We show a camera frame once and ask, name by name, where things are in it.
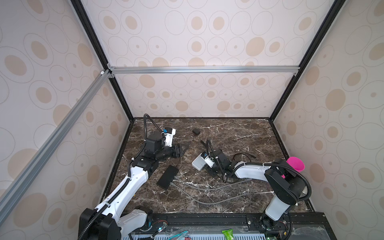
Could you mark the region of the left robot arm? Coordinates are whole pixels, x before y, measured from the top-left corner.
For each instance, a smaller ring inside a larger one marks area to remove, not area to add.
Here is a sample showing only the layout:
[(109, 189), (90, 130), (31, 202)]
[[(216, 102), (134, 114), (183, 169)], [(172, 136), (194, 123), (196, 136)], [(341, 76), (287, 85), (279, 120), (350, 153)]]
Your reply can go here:
[(156, 128), (156, 132), (149, 134), (144, 125), (144, 145), (132, 158), (125, 178), (94, 209), (87, 208), (82, 212), (79, 220), (80, 240), (120, 240), (137, 229), (152, 229), (152, 210), (137, 207), (127, 215), (123, 215), (123, 211), (160, 162), (180, 159), (187, 150), (181, 144), (173, 143), (176, 129)]

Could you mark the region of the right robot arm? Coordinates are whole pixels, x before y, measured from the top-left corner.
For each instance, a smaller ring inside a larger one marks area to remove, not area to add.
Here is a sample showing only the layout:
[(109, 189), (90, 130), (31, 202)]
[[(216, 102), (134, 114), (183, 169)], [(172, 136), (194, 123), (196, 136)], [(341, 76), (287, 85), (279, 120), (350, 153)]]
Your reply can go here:
[(268, 163), (230, 161), (221, 150), (200, 154), (204, 164), (208, 165), (212, 176), (220, 175), (223, 181), (228, 179), (252, 179), (269, 183), (274, 197), (261, 216), (265, 229), (275, 227), (282, 217), (298, 202), (312, 195), (309, 181), (288, 161), (277, 159)]

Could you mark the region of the white router box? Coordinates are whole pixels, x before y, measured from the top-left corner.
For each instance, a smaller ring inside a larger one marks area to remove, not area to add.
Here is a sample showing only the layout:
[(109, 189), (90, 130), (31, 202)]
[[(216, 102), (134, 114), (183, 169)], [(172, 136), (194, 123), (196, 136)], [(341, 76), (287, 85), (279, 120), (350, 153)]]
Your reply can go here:
[(206, 152), (202, 152), (201, 154), (199, 154), (192, 162), (192, 166), (198, 170), (198, 171), (201, 171), (204, 166), (207, 164), (205, 159), (207, 157), (207, 153)]

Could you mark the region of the black network switch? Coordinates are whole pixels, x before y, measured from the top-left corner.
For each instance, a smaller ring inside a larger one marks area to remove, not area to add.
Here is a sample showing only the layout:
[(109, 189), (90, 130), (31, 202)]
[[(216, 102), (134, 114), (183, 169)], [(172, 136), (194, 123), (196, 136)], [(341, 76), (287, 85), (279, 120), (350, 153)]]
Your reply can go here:
[(171, 182), (174, 180), (175, 176), (178, 174), (179, 169), (174, 166), (168, 166), (163, 175), (157, 182), (157, 185), (163, 190), (167, 190), (171, 185)]

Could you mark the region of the black power adapter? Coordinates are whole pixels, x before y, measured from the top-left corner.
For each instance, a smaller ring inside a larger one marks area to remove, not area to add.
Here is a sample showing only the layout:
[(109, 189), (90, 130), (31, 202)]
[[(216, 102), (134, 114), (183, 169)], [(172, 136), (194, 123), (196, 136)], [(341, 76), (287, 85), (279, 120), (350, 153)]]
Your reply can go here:
[(210, 139), (209, 134), (204, 129), (193, 129), (193, 142), (207, 147), (207, 139)]

